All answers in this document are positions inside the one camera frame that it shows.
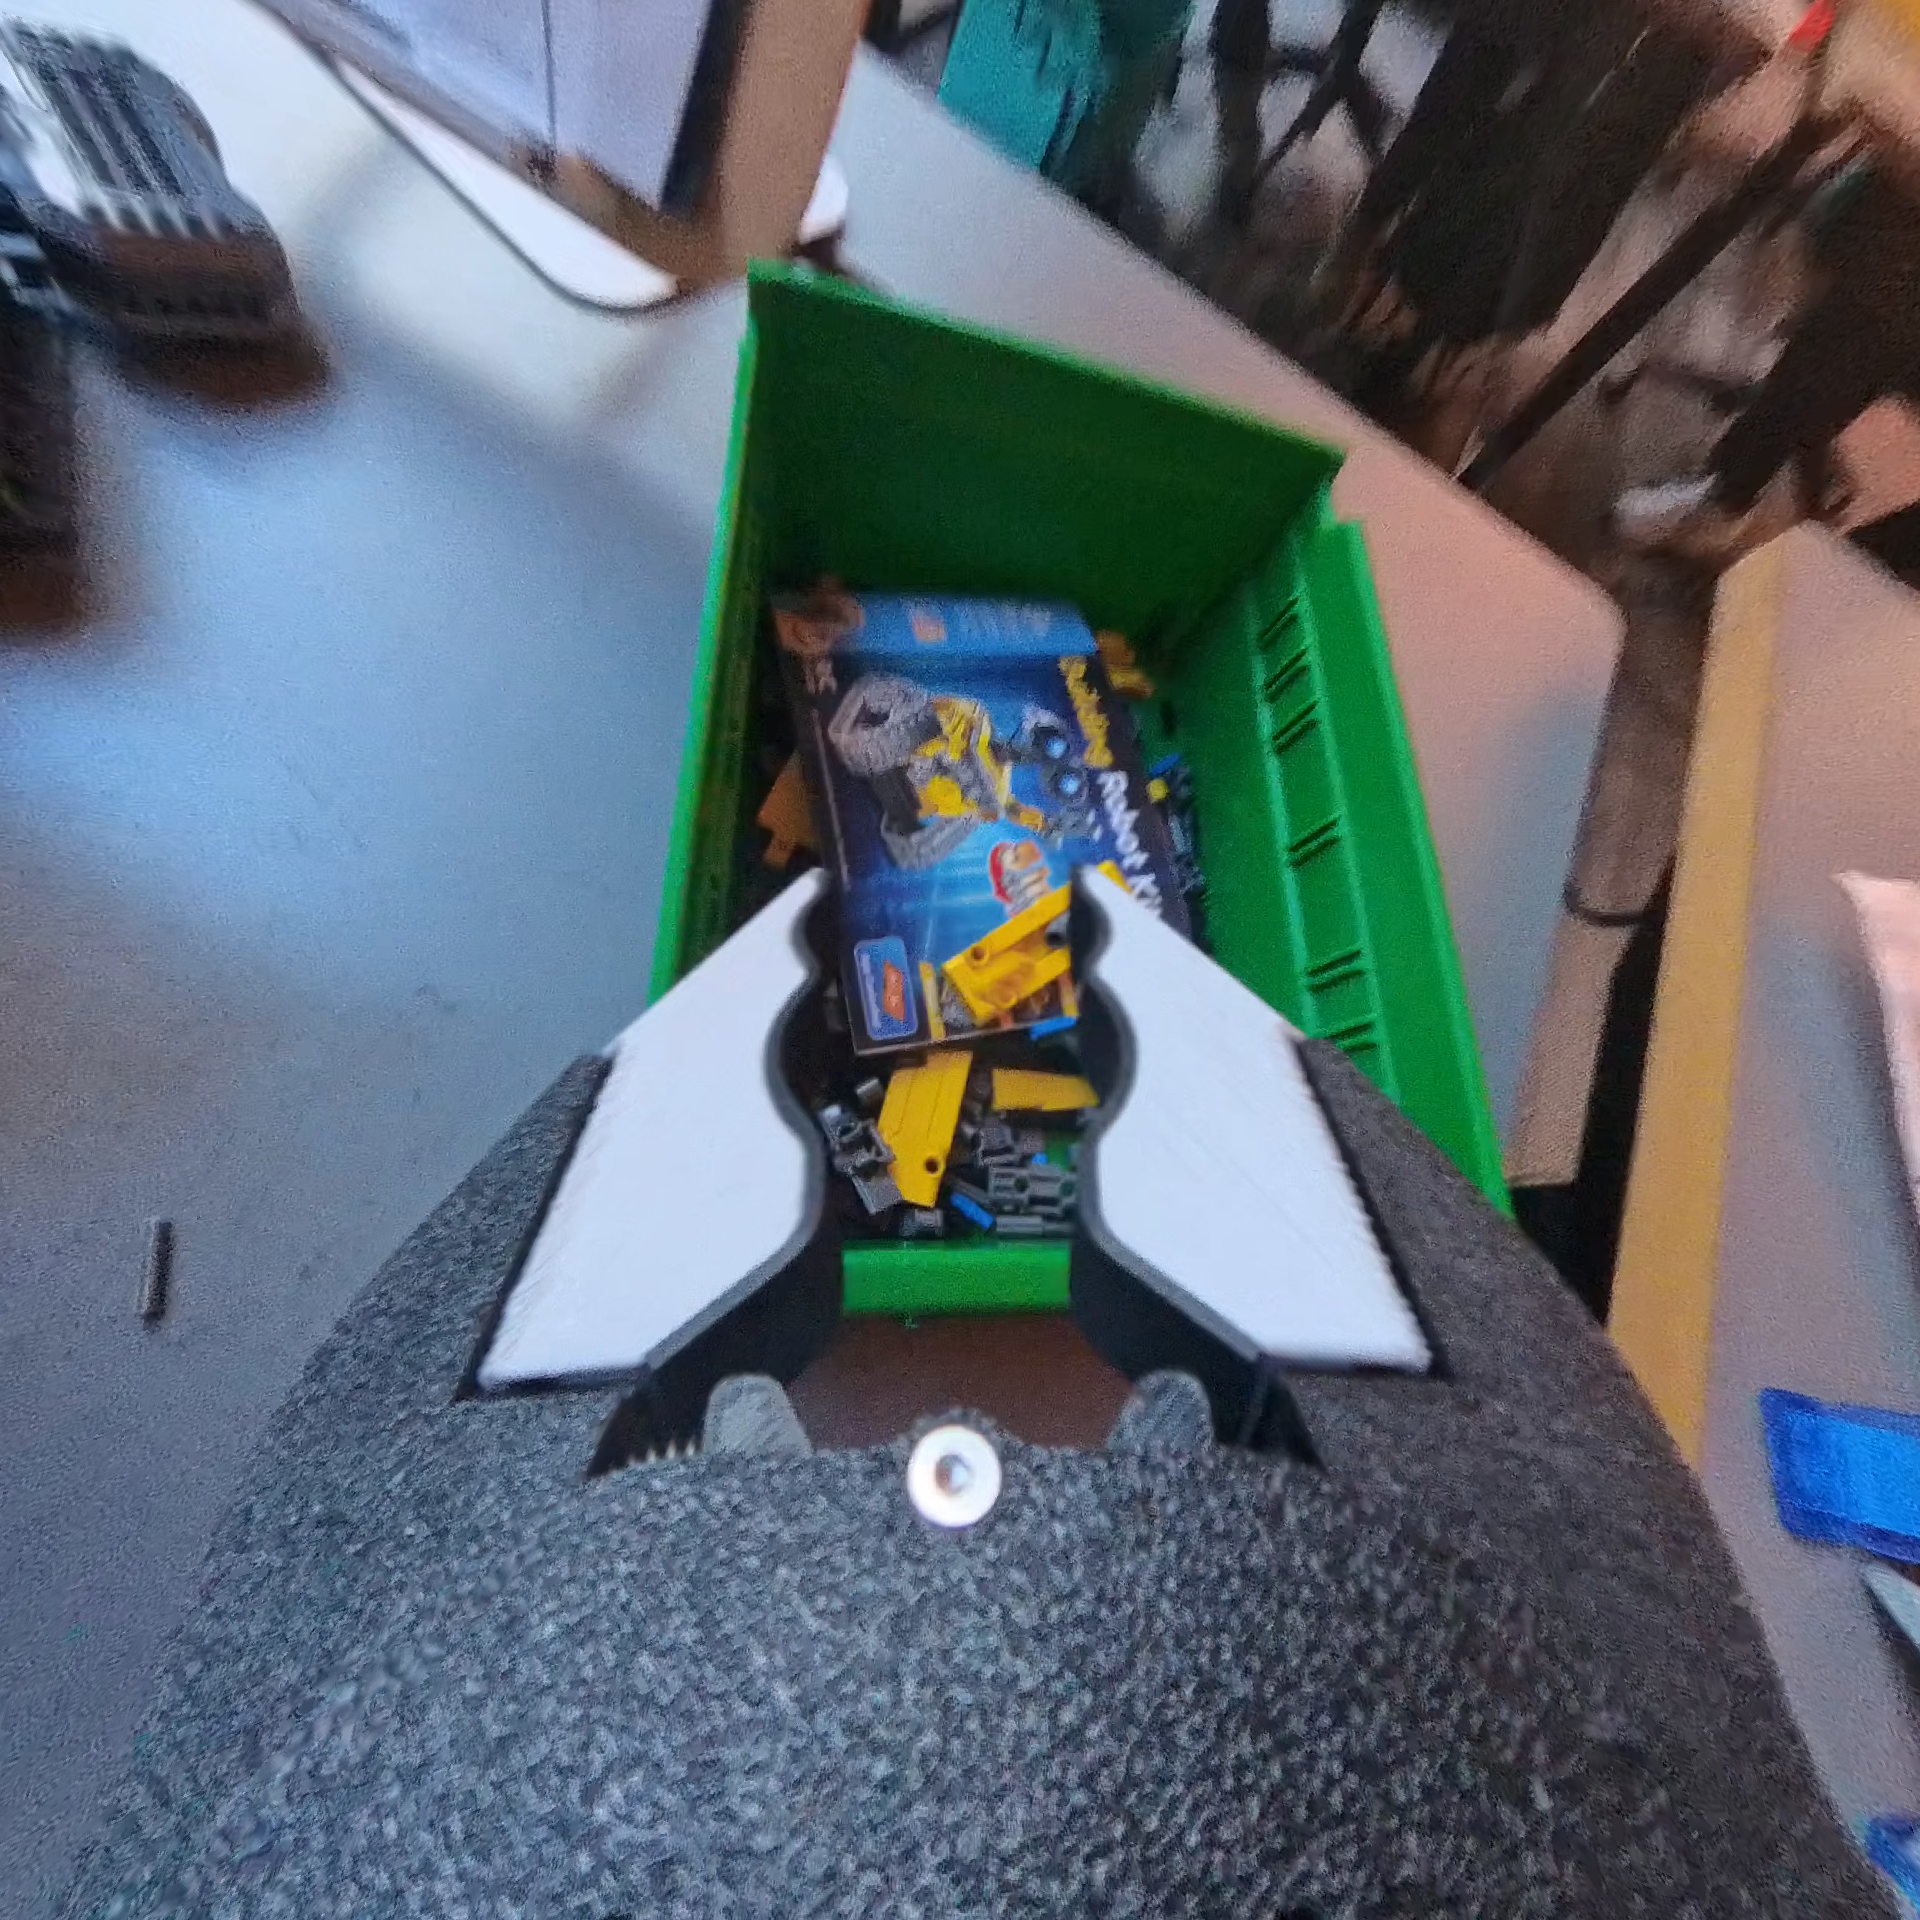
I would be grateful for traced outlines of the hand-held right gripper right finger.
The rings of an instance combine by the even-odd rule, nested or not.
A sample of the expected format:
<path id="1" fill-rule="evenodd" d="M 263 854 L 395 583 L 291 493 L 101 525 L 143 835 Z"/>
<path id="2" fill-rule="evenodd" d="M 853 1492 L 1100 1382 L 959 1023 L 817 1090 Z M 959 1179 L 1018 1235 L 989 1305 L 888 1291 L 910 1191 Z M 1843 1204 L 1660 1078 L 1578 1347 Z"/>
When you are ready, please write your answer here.
<path id="1" fill-rule="evenodd" d="M 1173 1312 L 1260 1364 L 1426 1378 L 1434 1348 L 1305 1066 L 1305 1036 L 1123 882 L 1074 876 L 1074 1314 Z"/>

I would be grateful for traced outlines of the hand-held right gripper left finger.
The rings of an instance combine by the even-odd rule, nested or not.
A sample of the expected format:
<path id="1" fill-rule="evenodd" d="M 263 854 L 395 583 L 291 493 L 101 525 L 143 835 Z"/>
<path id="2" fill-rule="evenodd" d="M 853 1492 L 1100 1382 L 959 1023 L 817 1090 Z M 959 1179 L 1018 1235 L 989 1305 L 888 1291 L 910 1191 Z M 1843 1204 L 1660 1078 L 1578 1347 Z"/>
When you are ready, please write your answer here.
<path id="1" fill-rule="evenodd" d="M 826 1140 L 786 1069 L 823 900 L 806 869 L 617 1036 L 473 1359 L 480 1395 L 622 1382 L 702 1404 L 823 1348 L 844 1244 Z"/>

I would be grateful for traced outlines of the green plastic bin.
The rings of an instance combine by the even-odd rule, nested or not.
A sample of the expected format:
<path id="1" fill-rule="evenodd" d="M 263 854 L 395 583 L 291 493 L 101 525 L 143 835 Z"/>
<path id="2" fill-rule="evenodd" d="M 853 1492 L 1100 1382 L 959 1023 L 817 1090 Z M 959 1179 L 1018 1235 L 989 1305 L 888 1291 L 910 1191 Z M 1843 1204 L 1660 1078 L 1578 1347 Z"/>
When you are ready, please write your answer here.
<path id="1" fill-rule="evenodd" d="M 757 813 L 788 763 L 769 600 L 1052 597 L 1132 647 L 1198 792 L 1198 946 L 1335 1047 L 1510 1212 L 1452 915 L 1339 455 L 1166 384 L 786 264 L 748 277 L 723 493 L 668 834 L 653 995 L 773 904 Z M 788 1024 L 803 1099 L 817 992 Z M 863 1238 L 826 1154 L 849 1309 L 1066 1309 L 1067 1235 Z"/>

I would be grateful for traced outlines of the grey desk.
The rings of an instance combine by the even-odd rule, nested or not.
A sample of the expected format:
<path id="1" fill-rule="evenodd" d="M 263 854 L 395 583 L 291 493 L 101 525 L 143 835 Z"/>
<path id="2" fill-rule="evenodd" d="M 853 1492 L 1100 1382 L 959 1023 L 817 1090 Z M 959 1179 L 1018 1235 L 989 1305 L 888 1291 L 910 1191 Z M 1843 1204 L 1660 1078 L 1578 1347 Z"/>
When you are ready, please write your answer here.
<path id="1" fill-rule="evenodd" d="M 278 1400 L 647 995 L 746 284 L 564 299 L 252 4 L 7 13 L 194 96 L 327 354 L 235 406 L 81 343 L 82 575 L 2 619 L 2 1914 L 50 1916 Z"/>

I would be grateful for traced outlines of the desk with pale wooden edge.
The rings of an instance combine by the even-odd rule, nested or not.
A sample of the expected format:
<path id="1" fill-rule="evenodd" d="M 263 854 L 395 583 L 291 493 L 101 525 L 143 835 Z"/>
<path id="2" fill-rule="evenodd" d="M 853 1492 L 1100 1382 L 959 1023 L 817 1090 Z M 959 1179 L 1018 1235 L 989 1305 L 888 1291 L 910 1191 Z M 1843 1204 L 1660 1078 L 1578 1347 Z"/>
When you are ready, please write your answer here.
<path id="1" fill-rule="evenodd" d="M 1811 530 L 1716 592 L 1606 1332 L 1669 1480 L 1627 1506 L 1634 1916 L 1894 1916 L 1916 1647 L 1778 1513 L 1760 1392 L 1916 1413 L 1916 1206 L 1848 882 L 1916 880 L 1916 592 Z"/>

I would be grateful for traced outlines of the blue printed toy box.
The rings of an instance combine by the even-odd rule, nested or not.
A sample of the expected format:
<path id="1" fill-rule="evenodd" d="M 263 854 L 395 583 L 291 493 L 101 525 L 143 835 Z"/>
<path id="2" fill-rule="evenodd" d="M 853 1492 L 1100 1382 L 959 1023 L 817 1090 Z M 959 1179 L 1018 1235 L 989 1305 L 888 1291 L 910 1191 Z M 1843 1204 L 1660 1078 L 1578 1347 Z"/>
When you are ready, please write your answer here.
<path id="1" fill-rule="evenodd" d="M 1074 876 L 1191 938 L 1191 880 L 1086 616 L 1050 597 L 769 604 L 857 1057 L 1074 1020 Z"/>

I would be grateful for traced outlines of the pink paper sheet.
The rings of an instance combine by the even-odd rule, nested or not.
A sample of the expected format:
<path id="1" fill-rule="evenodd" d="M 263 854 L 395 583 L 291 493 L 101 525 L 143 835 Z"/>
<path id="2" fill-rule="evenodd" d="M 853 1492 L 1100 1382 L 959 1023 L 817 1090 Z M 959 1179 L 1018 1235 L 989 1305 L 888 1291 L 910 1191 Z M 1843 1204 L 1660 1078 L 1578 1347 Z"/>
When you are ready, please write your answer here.
<path id="1" fill-rule="evenodd" d="M 1890 1070 L 1894 1125 L 1916 1212 L 1916 882 L 1837 872 L 1858 925 L 1858 942 L 1873 984 Z"/>

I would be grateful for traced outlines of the wooden instruction sheet board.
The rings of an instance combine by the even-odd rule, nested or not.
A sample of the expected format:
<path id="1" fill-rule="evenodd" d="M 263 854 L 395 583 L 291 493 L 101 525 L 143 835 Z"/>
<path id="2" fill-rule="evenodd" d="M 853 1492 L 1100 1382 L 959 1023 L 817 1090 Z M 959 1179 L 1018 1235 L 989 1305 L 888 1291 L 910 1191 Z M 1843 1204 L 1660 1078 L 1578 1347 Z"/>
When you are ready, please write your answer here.
<path id="1" fill-rule="evenodd" d="M 515 179 L 667 291 L 803 256 L 869 4 L 263 4 L 482 216 Z"/>

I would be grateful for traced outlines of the dark grey studded shell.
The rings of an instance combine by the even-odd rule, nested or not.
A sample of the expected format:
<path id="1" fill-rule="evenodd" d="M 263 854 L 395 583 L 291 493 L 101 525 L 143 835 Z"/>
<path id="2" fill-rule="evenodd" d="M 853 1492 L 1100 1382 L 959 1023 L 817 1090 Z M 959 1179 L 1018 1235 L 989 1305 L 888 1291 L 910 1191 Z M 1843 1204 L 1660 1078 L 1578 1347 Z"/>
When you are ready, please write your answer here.
<path id="1" fill-rule="evenodd" d="M 112 36 L 2 18 L 2 320 L 85 328 L 193 397 L 311 397 L 286 251 L 194 101 Z"/>

